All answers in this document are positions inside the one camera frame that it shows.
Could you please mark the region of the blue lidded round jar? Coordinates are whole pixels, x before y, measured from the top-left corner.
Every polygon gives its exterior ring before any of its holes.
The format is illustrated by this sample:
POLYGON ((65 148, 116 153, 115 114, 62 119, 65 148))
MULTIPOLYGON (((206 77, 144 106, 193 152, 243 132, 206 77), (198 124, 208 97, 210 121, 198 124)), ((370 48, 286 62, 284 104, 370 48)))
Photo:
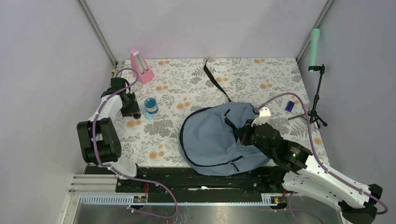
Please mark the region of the blue lidded round jar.
POLYGON ((157 104, 157 100, 155 98, 147 98, 144 101, 144 107, 145 110, 149 113, 149 114, 156 114, 158 112, 158 104, 157 104))

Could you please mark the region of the blue-grey student backpack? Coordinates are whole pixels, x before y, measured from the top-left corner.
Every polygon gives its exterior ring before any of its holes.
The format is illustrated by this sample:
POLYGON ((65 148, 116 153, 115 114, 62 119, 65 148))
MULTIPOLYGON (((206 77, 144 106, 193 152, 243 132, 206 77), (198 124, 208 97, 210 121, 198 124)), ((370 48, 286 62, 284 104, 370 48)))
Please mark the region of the blue-grey student backpack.
POLYGON ((255 146, 244 146, 235 132, 258 111, 251 103, 228 102, 199 109, 183 122, 179 132, 181 154, 199 174, 229 176, 269 162, 255 146))

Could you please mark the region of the red capped small bottle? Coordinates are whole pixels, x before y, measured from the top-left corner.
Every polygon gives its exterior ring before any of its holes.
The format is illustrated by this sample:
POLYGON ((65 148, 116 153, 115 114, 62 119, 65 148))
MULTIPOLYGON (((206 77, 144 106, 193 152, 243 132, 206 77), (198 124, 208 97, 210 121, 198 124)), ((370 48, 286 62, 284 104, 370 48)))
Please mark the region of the red capped small bottle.
POLYGON ((132 116, 133 116, 134 119, 139 119, 141 117, 141 114, 140 113, 133 113, 132 116))

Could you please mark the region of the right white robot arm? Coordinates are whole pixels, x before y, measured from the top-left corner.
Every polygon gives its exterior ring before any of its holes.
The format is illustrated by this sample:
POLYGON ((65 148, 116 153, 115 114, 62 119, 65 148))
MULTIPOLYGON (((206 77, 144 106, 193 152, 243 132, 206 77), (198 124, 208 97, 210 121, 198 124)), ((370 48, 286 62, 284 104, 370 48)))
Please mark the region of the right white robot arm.
POLYGON ((254 146, 276 164, 267 178, 269 189, 297 192, 331 206, 353 224, 371 224, 382 195, 377 184, 362 184, 316 160, 311 150, 285 140, 269 124, 252 125, 252 120, 234 131, 244 146, 254 146))

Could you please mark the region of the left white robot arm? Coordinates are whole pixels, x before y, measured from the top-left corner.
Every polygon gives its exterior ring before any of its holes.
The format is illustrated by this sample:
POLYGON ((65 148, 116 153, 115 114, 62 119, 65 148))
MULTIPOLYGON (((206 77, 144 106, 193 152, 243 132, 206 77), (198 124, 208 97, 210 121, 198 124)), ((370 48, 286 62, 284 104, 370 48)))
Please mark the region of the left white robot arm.
POLYGON ((145 180, 137 175, 138 166, 122 154, 120 139, 113 122, 119 117, 139 119, 141 111, 131 84, 124 78, 111 79, 111 85, 101 95, 96 112, 77 124, 81 153, 86 163, 107 168, 127 179, 127 186, 134 192, 144 188, 145 180))

